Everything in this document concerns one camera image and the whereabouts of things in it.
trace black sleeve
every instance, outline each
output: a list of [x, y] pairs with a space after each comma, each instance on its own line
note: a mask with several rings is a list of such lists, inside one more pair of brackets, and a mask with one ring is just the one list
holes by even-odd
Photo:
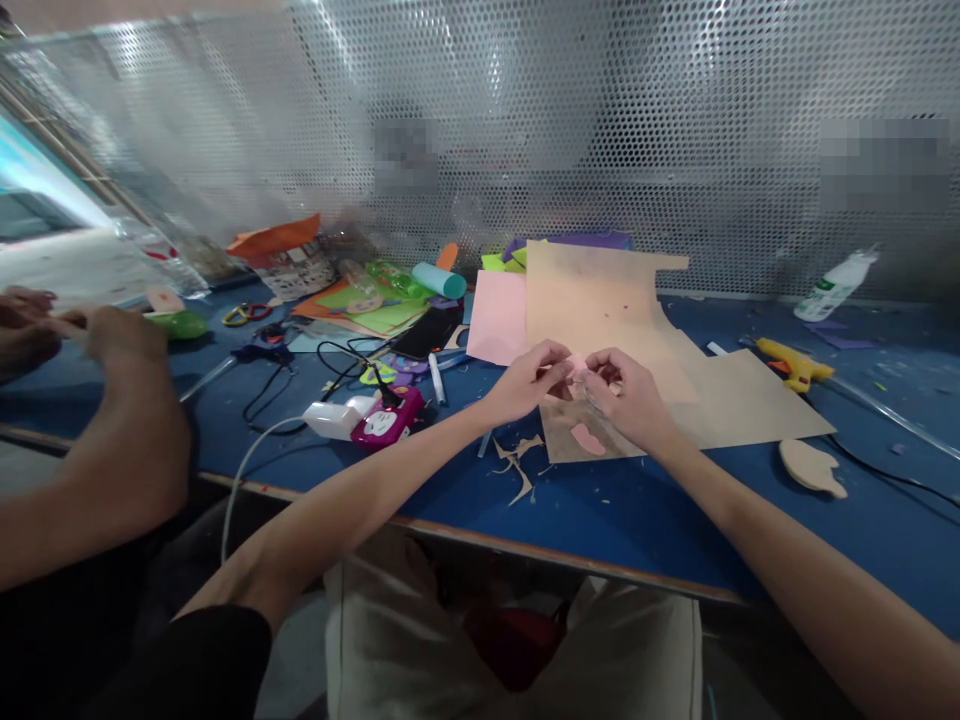
[[256, 610], [197, 610], [137, 654], [81, 717], [252, 718], [271, 643], [270, 625]]

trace table edge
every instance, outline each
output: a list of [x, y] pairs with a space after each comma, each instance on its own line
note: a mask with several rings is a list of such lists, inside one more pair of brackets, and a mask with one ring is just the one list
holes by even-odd
[[[0, 439], [9, 439], [14, 441], [27, 442], [34, 445], [49, 447], [55, 450], [66, 450], [73, 447], [73, 440], [35, 432], [33, 430], [24, 430], [14, 425], [0, 423]], [[196, 476], [214, 482], [218, 485], [231, 487], [233, 478], [219, 473], [199, 471]], [[285, 488], [276, 487], [257, 480], [248, 480], [243, 487], [248, 492], [258, 492], [262, 495], [274, 497], [280, 500], [293, 502], [302, 496], [302, 493]], [[403, 515], [395, 515], [390, 521], [391, 525], [396, 525], [422, 535], [428, 535], [438, 538], [452, 539], [464, 542], [470, 545], [487, 548], [495, 552], [504, 552], [511, 555], [531, 558], [551, 565], [557, 565], [565, 568], [573, 568], [589, 575], [611, 578], [614, 580], [623, 580], [634, 585], [652, 587], [665, 590], [680, 595], [685, 595], [695, 599], [712, 600], [715, 602], [730, 603], [735, 605], [746, 605], [747, 603], [731, 590], [717, 588], [701, 583], [678, 580], [663, 575], [640, 572], [633, 568], [612, 563], [597, 562], [584, 558], [579, 555], [560, 552], [558, 550], [549, 550], [531, 545], [529, 543], [517, 542], [514, 540], [504, 540], [493, 535], [464, 530], [452, 525], [432, 522], [430, 520], [418, 520]]]

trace pink device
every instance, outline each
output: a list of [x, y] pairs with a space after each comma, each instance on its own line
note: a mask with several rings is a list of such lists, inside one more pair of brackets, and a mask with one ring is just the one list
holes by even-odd
[[383, 398], [370, 409], [350, 433], [350, 439], [362, 448], [376, 452], [403, 440], [413, 431], [417, 413], [423, 408], [423, 395], [415, 387], [390, 388], [400, 397], [400, 407], [383, 406]]

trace hand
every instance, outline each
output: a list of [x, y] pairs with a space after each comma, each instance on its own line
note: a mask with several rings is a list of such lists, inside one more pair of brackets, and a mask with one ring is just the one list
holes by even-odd
[[[683, 433], [667, 410], [653, 375], [622, 350], [607, 348], [587, 358], [582, 380], [587, 399], [620, 433], [651, 455]], [[614, 394], [610, 383], [622, 390]]]
[[548, 393], [568, 397], [566, 378], [573, 363], [570, 351], [553, 340], [544, 340], [514, 360], [497, 384], [478, 402], [484, 422], [494, 428], [530, 414]]
[[0, 384], [36, 370], [60, 351], [60, 336], [41, 324], [0, 327]]
[[167, 357], [166, 334], [136, 311], [110, 306], [75, 310], [44, 324], [84, 343], [87, 355], [101, 365], [126, 360], [162, 363]]
[[43, 320], [57, 296], [48, 290], [11, 285], [0, 294], [0, 326], [23, 328]]

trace teal tape roll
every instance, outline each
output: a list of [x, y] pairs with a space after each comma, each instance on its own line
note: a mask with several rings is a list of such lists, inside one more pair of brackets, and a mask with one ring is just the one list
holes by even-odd
[[463, 276], [441, 270], [436, 265], [428, 263], [417, 264], [413, 269], [413, 279], [451, 300], [459, 300], [467, 291], [467, 281]]

